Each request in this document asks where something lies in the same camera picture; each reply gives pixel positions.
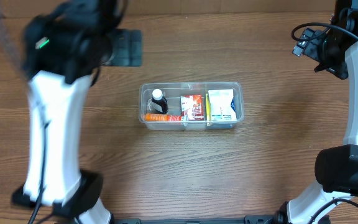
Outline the dark medicine bottle white cap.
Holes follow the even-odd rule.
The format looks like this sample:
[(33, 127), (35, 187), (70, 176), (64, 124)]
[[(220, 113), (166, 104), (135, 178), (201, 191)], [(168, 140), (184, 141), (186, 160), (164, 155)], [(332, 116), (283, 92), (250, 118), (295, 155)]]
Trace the dark medicine bottle white cap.
[(168, 113), (168, 103), (161, 89), (154, 89), (152, 92), (152, 106), (162, 114)]

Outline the orange effervescent tablet tube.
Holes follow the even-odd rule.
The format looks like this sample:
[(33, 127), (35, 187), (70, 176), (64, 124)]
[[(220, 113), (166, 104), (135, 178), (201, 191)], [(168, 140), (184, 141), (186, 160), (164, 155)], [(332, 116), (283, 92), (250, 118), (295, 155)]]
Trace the orange effervescent tablet tube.
[(147, 113), (144, 119), (146, 121), (188, 121), (186, 116), (155, 113)]

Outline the red medicine box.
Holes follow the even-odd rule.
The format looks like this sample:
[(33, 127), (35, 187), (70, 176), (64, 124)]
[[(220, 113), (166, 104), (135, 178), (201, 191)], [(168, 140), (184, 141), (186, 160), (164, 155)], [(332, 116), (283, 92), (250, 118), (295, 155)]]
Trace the red medicine box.
[(188, 121), (204, 120), (203, 99), (201, 95), (185, 95), (180, 98), (181, 115)]

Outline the blue medicine box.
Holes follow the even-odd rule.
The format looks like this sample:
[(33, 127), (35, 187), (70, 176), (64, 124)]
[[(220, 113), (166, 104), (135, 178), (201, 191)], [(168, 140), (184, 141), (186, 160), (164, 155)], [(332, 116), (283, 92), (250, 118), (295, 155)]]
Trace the blue medicine box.
[(210, 104), (210, 101), (209, 101), (209, 94), (208, 93), (205, 96), (205, 102), (206, 102), (207, 126), (211, 126), (211, 104)]

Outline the white medicine box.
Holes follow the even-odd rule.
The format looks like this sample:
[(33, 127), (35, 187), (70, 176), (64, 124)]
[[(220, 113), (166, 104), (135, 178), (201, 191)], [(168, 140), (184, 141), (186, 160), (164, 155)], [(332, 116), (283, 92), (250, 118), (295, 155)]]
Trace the white medicine box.
[(212, 121), (234, 121), (237, 119), (233, 89), (209, 90)]

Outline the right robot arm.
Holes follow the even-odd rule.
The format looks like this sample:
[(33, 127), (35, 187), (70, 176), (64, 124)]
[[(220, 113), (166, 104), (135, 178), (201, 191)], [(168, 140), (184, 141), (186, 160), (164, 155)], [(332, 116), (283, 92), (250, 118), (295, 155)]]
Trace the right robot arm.
[(327, 71), (349, 81), (349, 112), (343, 144), (319, 152), (315, 180), (297, 198), (285, 202), (271, 223), (330, 223), (328, 213), (340, 203), (355, 204), (358, 197), (358, 0), (336, 1), (328, 24), (310, 22), (296, 41), (293, 54), (318, 62), (316, 72)]

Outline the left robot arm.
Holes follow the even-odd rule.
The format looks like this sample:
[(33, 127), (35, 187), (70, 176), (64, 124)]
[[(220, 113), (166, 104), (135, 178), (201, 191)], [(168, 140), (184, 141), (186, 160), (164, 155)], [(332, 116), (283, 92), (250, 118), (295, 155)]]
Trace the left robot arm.
[(100, 198), (103, 176), (80, 169), (78, 150), (85, 99), (101, 67), (142, 63), (141, 32), (119, 27), (127, 7), (127, 1), (67, 1), (24, 29), (30, 157), (13, 204), (34, 213), (51, 207), (72, 223), (114, 222)]

